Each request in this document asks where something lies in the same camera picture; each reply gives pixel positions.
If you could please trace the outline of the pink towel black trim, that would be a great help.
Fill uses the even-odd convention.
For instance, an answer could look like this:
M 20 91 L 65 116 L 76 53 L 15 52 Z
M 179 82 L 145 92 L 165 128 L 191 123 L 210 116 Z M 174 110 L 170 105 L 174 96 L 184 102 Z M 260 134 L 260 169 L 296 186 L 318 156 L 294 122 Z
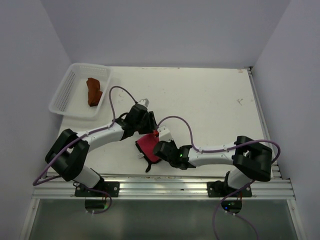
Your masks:
M 148 173 L 151 170 L 152 165 L 158 164 L 161 159 L 153 154 L 154 147 L 159 142 L 158 136 L 153 133 L 146 134 L 139 138 L 135 142 L 136 148 L 142 154 L 142 157 L 147 161 L 147 168 L 145 170 Z

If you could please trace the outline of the brown towel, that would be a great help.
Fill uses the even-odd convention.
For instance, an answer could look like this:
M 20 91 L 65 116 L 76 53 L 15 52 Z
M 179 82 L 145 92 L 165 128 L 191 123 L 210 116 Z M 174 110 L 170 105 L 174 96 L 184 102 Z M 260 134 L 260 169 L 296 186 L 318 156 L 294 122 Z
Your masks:
M 99 104 L 103 92 L 101 91 L 100 82 L 92 77 L 89 77 L 86 81 L 88 88 L 88 105 L 95 107 Z

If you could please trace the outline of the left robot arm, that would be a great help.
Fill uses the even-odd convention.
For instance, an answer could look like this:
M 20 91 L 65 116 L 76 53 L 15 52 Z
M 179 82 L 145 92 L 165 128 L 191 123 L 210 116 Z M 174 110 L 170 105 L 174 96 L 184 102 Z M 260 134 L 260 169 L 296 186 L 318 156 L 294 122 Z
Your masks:
M 103 193 L 102 177 L 85 166 L 88 153 L 113 142 L 130 138 L 134 133 L 150 134 L 157 123 L 153 111 L 136 103 L 125 114 L 111 123 L 87 132 L 75 132 L 70 128 L 59 135 L 45 157 L 45 162 L 65 181 L 74 181 L 86 186 L 92 196 Z

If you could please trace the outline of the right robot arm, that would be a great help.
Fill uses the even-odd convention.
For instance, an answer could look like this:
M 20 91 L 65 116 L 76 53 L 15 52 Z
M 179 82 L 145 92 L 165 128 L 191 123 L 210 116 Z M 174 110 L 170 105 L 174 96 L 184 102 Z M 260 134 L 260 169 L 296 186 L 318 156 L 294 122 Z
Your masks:
M 238 136 L 235 142 L 215 150 L 195 150 L 191 145 L 177 147 L 173 140 L 162 140 L 153 148 L 153 154 L 181 170 L 208 165 L 234 166 L 234 170 L 226 173 L 220 187 L 231 197 L 252 181 L 271 180 L 272 149 L 246 136 Z

